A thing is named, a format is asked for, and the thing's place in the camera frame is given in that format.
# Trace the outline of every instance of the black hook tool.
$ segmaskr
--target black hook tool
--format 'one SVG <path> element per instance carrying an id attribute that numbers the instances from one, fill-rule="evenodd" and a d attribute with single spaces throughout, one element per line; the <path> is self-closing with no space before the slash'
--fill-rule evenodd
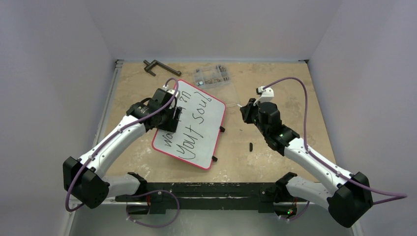
<path id="1" fill-rule="evenodd" d="M 151 70 L 152 70 L 152 68 L 154 68 L 155 66 L 157 66 L 157 65 L 159 65 L 160 67 L 162 67 L 162 68 L 164 68 L 164 69 L 166 69 L 166 70 L 168 70 L 169 72 L 171 72 L 171 73 L 173 73 L 174 75 L 176 75 L 176 76 L 181 76 L 181 71 L 176 71 L 176 70 L 174 70 L 174 69 L 172 69 L 172 68 L 170 68 L 169 66 L 167 66 L 167 65 L 165 65 L 165 64 L 163 64 L 163 63 L 160 63 L 159 61 L 157 61 L 157 60 L 153 60 L 151 63 L 149 63 L 147 60 L 144 60 L 144 63 L 146 64 L 146 67 L 144 68 L 145 69 L 145 71 L 147 72 L 147 73 L 149 73 L 149 74 L 151 74 L 151 75 L 153 75 L 153 76 L 156 76 L 156 74 L 155 73 L 153 73 Z"/>

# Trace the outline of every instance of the tabletop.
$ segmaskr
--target tabletop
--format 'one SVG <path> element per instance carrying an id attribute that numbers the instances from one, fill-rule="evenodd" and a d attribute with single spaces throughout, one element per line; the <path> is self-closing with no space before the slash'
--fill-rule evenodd
<path id="1" fill-rule="evenodd" d="M 178 79 L 193 83 L 192 73 L 197 68 L 215 66 L 219 63 L 167 63 L 182 72 Z M 308 94 L 307 141 L 316 151 L 334 162 L 325 123 L 311 81 L 307 64 L 303 63 L 220 63 L 231 76 L 231 85 L 208 92 L 219 99 L 232 100 L 245 105 L 249 98 L 258 95 L 255 89 L 277 79 L 293 76 L 301 79 Z M 125 115 L 129 107 L 152 97 L 157 88 L 173 75 L 160 68 L 152 69 L 156 76 L 144 71 L 141 62 L 124 63 L 115 89 L 112 106 L 109 108 L 106 134 Z M 286 80 L 272 87 L 283 124 L 303 136 L 304 92 L 297 81 Z M 252 124 L 245 124 L 237 105 L 228 102 L 222 126 L 226 129 L 217 142 L 211 168 L 203 170 L 173 157 L 155 151 L 151 142 L 155 129 L 134 141 L 114 162 L 107 172 L 109 176 L 121 176 L 136 172 L 148 182 L 275 182 L 287 172 L 297 173 L 310 180 L 316 179 L 297 163 L 271 150 L 263 136 Z"/>

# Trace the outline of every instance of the red border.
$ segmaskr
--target red border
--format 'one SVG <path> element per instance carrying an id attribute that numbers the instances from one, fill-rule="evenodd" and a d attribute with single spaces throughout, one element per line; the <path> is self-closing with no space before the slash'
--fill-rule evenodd
<path id="1" fill-rule="evenodd" d="M 183 81 L 183 82 L 185 82 L 186 84 L 188 84 L 188 85 L 190 85 L 190 86 L 192 86 L 192 87 L 194 87 L 194 88 L 196 88 L 196 89 L 200 90 L 201 92 L 203 92 L 203 93 L 207 94 L 208 96 L 210 96 L 210 97 L 212 97 L 212 98 L 216 99 L 217 101 L 219 101 L 219 102 L 223 103 L 223 105 L 224 105 L 224 112 L 223 112 L 222 121 L 221 121 L 221 123 L 220 123 L 220 124 L 223 124 L 223 121 L 224 121 L 224 116 L 225 116 L 225 114 L 226 114 L 226 103 L 224 103 L 223 101 L 221 101 L 221 100 L 219 100 L 219 99 L 217 99 L 217 98 L 215 98 L 215 97 L 211 96 L 210 94 L 208 94 L 208 93 L 204 92 L 203 90 L 201 90 L 201 89 L 199 89 L 199 88 L 195 87 L 194 85 L 190 84 L 189 82 L 187 82 L 187 81 L 185 81 L 185 80 L 178 80 L 178 82 L 179 82 L 179 81 Z M 155 146 L 153 145 L 153 142 L 155 141 L 155 137 L 156 137 L 156 134 L 157 134 L 157 133 L 158 133 L 158 130 L 156 130 L 155 135 L 153 136 L 153 139 L 152 139 L 152 148 L 153 148 L 154 150 L 157 150 L 158 152 L 161 152 L 161 153 L 166 154 L 166 155 L 168 155 L 168 156 L 174 157 L 174 158 L 176 158 L 176 159 L 178 159 L 178 160 L 181 160 L 181 161 L 184 161 L 184 162 L 186 162 L 186 163 L 189 163 L 189 164 L 191 164 L 191 165 L 193 165 L 193 166 L 196 166 L 196 167 L 198 167 L 198 168 L 201 168 L 201 169 L 203 169 L 203 170 L 208 170 L 208 169 L 210 169 L 210 168 L 211 168 L 211 165 L 212 165 L 213 161 L 211 161 L 211 162 L 210 162 L 210 166 L 209 166 L 209 167 L 207 167 L 207 168 L 203 168 L 203 167 L 198 166 L 198 165 L 196 165 L 196 164 L 194 164 L 194 163 L 192 163 L 192 162 L 189 162 L 189 161 L 187 161 L 187 160 L 181 159 L 181 158 L 179 158 L 179 157 L 177 157 L 177 156 L 171 155 L 171 154 L 169 154 L 169 153 L 166 153 L 166 152 L 164 152 L 164 151 L 161 151 L 161 150 L 159 150 L 159 149 L 155 148 Z M 217 142 L 219 141 L 219 136 L 220 136 L 220 127 L 219 127 L 219 133 L 217 134 L 216 144 L 214 145 L 213 155 L 214 155 L 214 153 L 216 152 Z"/>

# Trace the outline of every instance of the beige table surface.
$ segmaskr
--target beige table surface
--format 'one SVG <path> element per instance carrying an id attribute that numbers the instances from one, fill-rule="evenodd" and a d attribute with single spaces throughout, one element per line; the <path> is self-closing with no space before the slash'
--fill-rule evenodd
<path id="1" fill-rule="evenodd" d="M 241 104 L 257 97 L 255 88 L 277 79 L 300 78 L 308 92 L 307 139 L 309 145 L 334 162 L 326 127 L 317 101 L 310 74 L 305 63 L 222 63 L 230 71 Z M 182 72 L 179 79 L 193 82 L 196 68 L 216 63 L 168 63 Z M 155 67 L 156 77 L 144 71 L 143 63 L 124 63 L 106 128 L 108 134 L 125 115 L 130 105 L 152 97 L 157 88 L 172 74 Z M 303 136 L 304 93 L 293 80 L 273 86 L 276 103 L 283 124 Z M 155 129 L 133 142 L 114 162 L 107 175 L 121 176 L 136 172 L 151 182 L 275 182 L 287 172 L 295 172 L 311 181 L 316 179 L 295 162 L 272 151 L 254 125 L 242 121 L 238 106 L 228 107 L 223 121 L 226 132 L 220 135 L 213 163 L 203 170 L 155 151 L 151 146 Z M 249 152 L 249 142 L 253 151 Z"/>

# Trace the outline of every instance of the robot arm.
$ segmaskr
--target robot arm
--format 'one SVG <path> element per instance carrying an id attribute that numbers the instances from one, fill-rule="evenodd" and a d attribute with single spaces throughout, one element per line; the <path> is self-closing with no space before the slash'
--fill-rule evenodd
<path id="1" fill-rule="evenodd" d="M 328 209 L 342 226 L 352 226 L 372 207 L 372 195 L 370 191 L 346 181 L 339 175 L 351 177 L 353 181 L 369 187 L 367 177 L 360 172 L 353 175 L 336 166 L 311 147 L 307 147 L 298 133 L 283 125 L 277 106 L 270 102 L 273 98 L 271 88 L 259 87 L 257 94 L 260 98 L 251 98 L 240 108 L 243 121 L 254 124 L 272 150 L 300 164 L 320 181 L 313 183 L 297 177 L 294 173 L 288 173 L 276 183 L 276 202 L 289 196 L 300 197 Z M 325 165 L 332 166 L 336 173 Z"/>
<path id="2" fill-rule="evenodd" d="M 135 194 L 141 182 L 145 181 L 138 174 L 128 173 L 122 177 L 106 177 L 105 174 L 121 153 L 148 130 L 153 128 L 169 132 L 177 130 L 181 114 L 181 108 L 176 107 L 178 92 L 175 101 L 169 106 L 139 122 L 140 119 L 161 109 L 174 93 L 174 90 L 165 91 L 159 88 L 152 98 L 133 104 L 121 122 L 99 144 L 77 160 L 72 157 L 67 158 L 63 164 L 65 190 L 70 190 L 76 174 L 86 165 L 70 192 L 89 208 L 99 206 L 108 197 Z"/>

